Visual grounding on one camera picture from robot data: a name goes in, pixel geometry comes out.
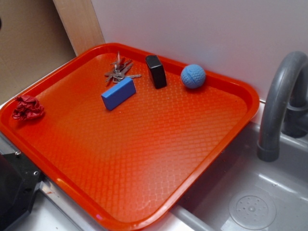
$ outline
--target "black box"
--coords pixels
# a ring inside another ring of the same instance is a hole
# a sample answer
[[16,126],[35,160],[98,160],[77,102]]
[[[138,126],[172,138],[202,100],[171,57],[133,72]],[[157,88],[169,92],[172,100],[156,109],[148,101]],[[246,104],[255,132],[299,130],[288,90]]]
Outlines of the black box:
[[145,61],[155,88],[160,89],[167,86],[165,70],[157,55],[148,55],[145,57]]

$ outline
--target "sink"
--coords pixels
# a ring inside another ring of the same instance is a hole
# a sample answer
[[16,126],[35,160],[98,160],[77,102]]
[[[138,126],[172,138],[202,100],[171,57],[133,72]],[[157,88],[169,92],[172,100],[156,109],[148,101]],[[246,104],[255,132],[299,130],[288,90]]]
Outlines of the sink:
[[280,157],[257,157],[259,125],[249,123],[177,206],[215,231],[308,230],[308,146],[281,136]]

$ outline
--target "blue ball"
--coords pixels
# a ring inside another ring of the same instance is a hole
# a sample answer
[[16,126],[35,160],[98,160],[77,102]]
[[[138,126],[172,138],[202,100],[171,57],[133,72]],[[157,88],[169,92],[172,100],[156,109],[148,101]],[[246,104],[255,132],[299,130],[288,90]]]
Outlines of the blue ball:
[[188,65],[181,73],[181,80],[190,89],[201,87],[205,82],[205,71],[199,65]]

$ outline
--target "tray rim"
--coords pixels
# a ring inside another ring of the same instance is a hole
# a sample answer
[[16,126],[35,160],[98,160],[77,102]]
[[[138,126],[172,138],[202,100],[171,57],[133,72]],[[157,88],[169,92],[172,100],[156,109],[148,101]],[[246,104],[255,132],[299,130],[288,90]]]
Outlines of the tray rim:
[[[89,49],[80,56],[69,61],[65,65],[56,69],[49,75],[45,76],[43,79],[39,80],[37,83],[33,84],[29,88],[25,89],[18,96],[23,94],[29,94],[31,96],[36,96],[40,92],[44,91],[52,84],[56,83],[60,79],[66,76],[66,73],[71,73],[73,70],[77,69],[79,66],[85,64],[92,58],[107,53],[115,53],[115,50],[121,50],[121,54],[126,56],[126,53],[134,53],[135,55],[146,56],[151,55],[152,53],[142,51],[136,48],[132,48],[119,43],[106,43]],[[167,71],[173,69],[173,73],[180,74],[182,69],[187,65],[178,61],[174,61],[162,56],[159,56],[160,61],[162,62],[164,69]],[[73,198],[83,209],[85,209],[99,224],[102,226],[112,229],[112,230],[136,230],[142,229],[156,220],[159,220],[168,210],[179,200],[189,187],[187,185],[192,185],[198,177],[206,171],[210,164],[219,156],[228,145],[234,139],[234,137],[245,127],[250,119],[257,113],[259,108],[259,96],[257,92],[247,83],[240,80],[232,79],[223,75],[219,75],[206,70],[207,74],[207,84],[218,88],[220,90],[226,91],[228,93],[239,96],[244,100],[247,105],[247,112],[242,117],[242,119],[227,133],[227,135],[219,142],[219,144],[209,153],[207,158],[203,160],[199,166],[194,170],[193,173],[189,175],[187,179],[171,194],[169,198],[162,204],[151,216],[144,218],[136,222],[119,222],[114,219],[107,212],[104,218],[97,217],[98,214],[102,213],[102,209],[98,204],[96,204],[87,194],[85,194],[81,189],[78,190],[78,187],[66,177],[60,170],[55,166],[50,167],[49,165],[44,165],[44,172],[47,172],[46,175],[60,175],[60,178],[50,177],[62,190],[64,190],[69,196]],[[227,86],[221,83],[228,82],[228,86],[232,85],[233,88],[228,88]],[[10,128],[5,126],[5,119],[8,119],[8,115],[5,114],[6,110],[11,110],[15,108],[16,102],[14,99],[9,100],[1,109],[0,109],[0,131],[22,152],[25,154],[30,154],[29,158],[36,163],[38,166],[42,166],[44,162],[48,160],[41,156],[33,147],[27,146],[27,142],[15,134]]]

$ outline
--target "drain strainer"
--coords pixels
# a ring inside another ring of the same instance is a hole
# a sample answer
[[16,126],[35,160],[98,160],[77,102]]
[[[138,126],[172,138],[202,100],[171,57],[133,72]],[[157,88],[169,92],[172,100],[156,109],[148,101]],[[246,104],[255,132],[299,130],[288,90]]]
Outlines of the drain strainer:
[[276,217],[272,200],[259,191],[243,191],[230,201],[232,219],[243,228],[260,230],[269,226]]

